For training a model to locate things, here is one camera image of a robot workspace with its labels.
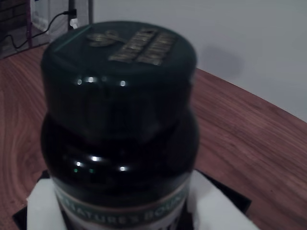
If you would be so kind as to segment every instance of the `electrical cord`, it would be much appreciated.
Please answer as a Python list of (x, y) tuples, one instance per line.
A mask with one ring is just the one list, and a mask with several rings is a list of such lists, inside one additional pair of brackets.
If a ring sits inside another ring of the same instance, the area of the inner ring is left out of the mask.
[[(56, 19), (57, 19), (59, 16), (61, 16), (61, 15), (72, 15), (72, 16), (76, 16), (76, 15), (77, 15), (77, 10), (76, 10), (76, 9), (73, 9), (73, 10), (70, 10), (70, 11), (64, 11), (64, 12), (62, 12), (62, 13), (57, 14), (56, 16), (53, 17), (53, 19), (51, 20), (51, 22), (50, 22), (49, 25), (48, 25), (48, 28), (47, 28), (45, 31), (43, 31), (43, 32), (41, 32), (41, 33), (38, 33), (38, 34), (32, 36), (31, 39), (32, 39), (32, 38), (35, 38), (35, 37), (38, 37), (38, 36), (40, 36), (40, 35), (45, 34), (45, 33), (50, 29), (50, 27), (51, 27), (52, 23), (54, 22), (54, 20), (56, 20)], [(10, 38), (11, 38), (12, 45), (13, 45), (13, 47), (14, 47), (15, 49), (19, 49), (19, 48), (23, 47), (23, 46), (28, 42), (28, 39), (27, 39), (27, 40), (25, 40), (21, 45), (17, 46), (17, 45), (15, 44), (15, 42), (14, 42), (13, 36), (12, 36), (11, 34), (8, 34), (8, 35), (4, 36), (4, 38), (0, 41), (0, 43), (3, 42), (7, 37), (10, 37)]]

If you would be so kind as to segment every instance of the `brick wall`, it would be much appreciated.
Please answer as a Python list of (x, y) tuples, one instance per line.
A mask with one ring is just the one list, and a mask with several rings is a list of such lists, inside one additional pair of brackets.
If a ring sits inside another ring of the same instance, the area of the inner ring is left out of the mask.
[(0, 0), (0, 31), (26, 25), (27, 0)]

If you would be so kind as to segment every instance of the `wood grain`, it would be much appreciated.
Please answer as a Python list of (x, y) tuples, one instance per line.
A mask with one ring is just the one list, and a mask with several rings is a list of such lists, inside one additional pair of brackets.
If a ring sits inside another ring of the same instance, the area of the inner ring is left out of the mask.
[[(45, 165), (39, 131), (46, 112), (39, 63), (44, 47), (0, 61), (0, 229), (26, 205)], [(198, 70), (192, 106), (201, 130), (196, 167), (252, 199), (262, 230), (307, 226), (307, 124)]]

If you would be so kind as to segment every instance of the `white wall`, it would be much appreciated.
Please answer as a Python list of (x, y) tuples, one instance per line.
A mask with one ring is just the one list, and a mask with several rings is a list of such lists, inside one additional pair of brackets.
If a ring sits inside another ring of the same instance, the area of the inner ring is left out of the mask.
[(306, 0), (94, 0), (94, 22), (171, 28), (198, 67), (307, 121)]

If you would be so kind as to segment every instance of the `dark green bottle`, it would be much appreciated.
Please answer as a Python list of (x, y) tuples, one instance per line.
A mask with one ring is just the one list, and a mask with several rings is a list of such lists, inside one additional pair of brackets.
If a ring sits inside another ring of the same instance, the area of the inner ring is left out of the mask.
[(199, 134), (196, 55), (163, 27), (105, 22), (46, 49), (42, 152), (76, 229), (174, 230)]

